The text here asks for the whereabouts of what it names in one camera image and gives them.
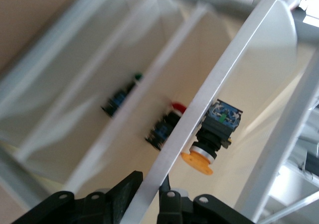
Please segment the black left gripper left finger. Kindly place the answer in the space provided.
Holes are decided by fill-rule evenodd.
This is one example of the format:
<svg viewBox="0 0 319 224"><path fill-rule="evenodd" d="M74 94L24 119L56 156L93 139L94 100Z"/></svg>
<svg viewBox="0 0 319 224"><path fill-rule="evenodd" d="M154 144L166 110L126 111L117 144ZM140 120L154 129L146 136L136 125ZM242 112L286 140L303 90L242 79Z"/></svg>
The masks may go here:
<svg viewBox="0 0 319 224"><path fill-rule="evenodd" d="M76 199L72 192L56 192L12 224L120 224L142 181L143 173L133 171L106 193Z"/></svg>

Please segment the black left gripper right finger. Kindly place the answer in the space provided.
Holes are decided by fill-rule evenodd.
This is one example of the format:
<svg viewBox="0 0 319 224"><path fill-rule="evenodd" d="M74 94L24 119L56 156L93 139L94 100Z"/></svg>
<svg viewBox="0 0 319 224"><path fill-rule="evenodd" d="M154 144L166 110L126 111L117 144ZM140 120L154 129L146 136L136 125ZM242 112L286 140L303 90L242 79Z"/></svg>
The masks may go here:
<svg viewBox="0 0 319 224"><path fill-rule="evenodd" d="M254 224L221 200L202 194L191 200L170 187L166 176L159 188L157 224Z"/></svg>

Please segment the yellow mushroom push button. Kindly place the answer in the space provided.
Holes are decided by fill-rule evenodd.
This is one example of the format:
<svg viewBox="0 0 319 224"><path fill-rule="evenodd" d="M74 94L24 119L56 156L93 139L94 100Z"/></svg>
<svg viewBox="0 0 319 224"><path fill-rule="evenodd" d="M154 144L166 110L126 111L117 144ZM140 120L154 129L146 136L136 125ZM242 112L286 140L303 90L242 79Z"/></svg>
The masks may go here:
<svg viewBox="0 0 319 224"><path fill-rule="evenodd" d="M231 145L231 134L239 126L242 113L222 100L213 103L204 116L189 153L181 153L183 161L202 174L212 175L210 165L221 147L227 149Z"/></svg>

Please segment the white plastic drawer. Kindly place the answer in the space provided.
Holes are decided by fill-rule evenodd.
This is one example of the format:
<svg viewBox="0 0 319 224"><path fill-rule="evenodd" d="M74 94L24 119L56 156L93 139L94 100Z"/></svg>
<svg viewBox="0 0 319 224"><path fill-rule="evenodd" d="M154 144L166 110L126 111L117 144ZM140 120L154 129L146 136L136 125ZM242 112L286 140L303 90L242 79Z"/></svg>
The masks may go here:
<svg viewBox="0 0 319 224"><path fill-rule="evenodd" d="M252 221L309 116L319 81L315 60L298 61L293 16L283 0L261 0L217 61L159 153L121 224L156 224L149 209L166 176L193 196L211 194ZM243 111L229 149L211 176L177 162L209 105L221 99Z"/></svg>
<svg viewBox="0 0 319 224"><path fill-rule="evenodd" d="M148 173L159 152L145 136L171 102L188 106L231 39L215 9L198 4L75 169L65 188L85 195L132 171Z"/></svg>
<svg viewBox="0 0 319 224"><path fill-rule="evenodd" d="M23 142L17 160L65 183L109 122L102 106L148 68L182 22L174 0L143 0L78 70Z"/></svg>
<svg viewBox="0 0 319 224"><path fill-rule="evenodd" d="M0 80L0 141L21 145L138 1L75 1Z"/></svg>

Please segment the red push button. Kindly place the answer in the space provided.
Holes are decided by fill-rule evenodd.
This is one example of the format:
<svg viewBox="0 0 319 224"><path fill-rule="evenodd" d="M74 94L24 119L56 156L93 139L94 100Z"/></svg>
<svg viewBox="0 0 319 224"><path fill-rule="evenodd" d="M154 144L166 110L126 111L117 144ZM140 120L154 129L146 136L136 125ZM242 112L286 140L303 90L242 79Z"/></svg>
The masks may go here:
<svg viewBox="0 0 319 224"><path fill-rule="evenodd" d="M156 122L145 140L155 149L161 151L164 143L171 135L187 107L181 103L171 103L171 109Z"/></svg>

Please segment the green push button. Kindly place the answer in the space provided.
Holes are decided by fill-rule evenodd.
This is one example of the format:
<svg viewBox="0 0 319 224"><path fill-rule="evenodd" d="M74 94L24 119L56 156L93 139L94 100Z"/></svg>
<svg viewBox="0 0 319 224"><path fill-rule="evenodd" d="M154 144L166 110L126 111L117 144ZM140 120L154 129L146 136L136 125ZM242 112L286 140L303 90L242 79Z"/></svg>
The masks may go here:
<svg viewBox="0 0 319 224"><path fill-rule="evenodd" d="M109 116L113 117L116 111L121 107L124 100L128 96L128 94L132 91L132 89L139 83L139 81L143 78L142 73L135 73L133 79L124 87L120 88L116 91L107 102L101 106L101 109Z"/></svg>

